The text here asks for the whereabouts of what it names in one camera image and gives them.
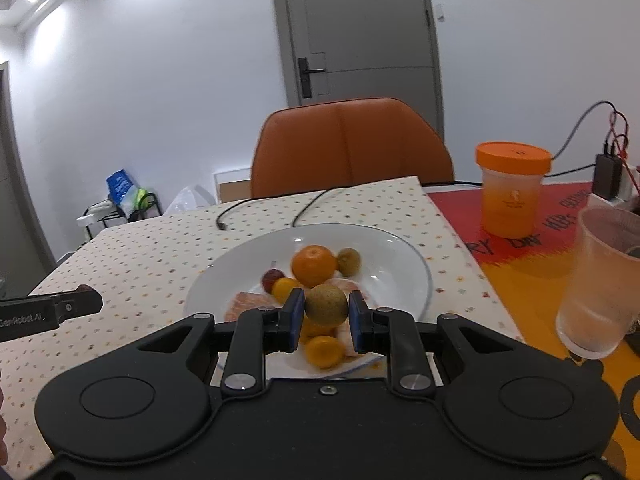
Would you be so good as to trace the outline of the person left hand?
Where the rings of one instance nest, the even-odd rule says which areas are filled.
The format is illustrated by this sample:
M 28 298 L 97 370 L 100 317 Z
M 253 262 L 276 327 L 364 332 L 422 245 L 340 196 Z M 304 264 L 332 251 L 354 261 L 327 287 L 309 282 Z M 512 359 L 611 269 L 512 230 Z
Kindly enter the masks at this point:
M 6 426 L 6 419 L 3 417 L 3 404 L 4 404 L 4 392 L 2 387 L 0 388 L 0 465 L 6 466 L 8 462 L 8 447 L 6 446 L 6 433 L 8 432 L 8 426 Z

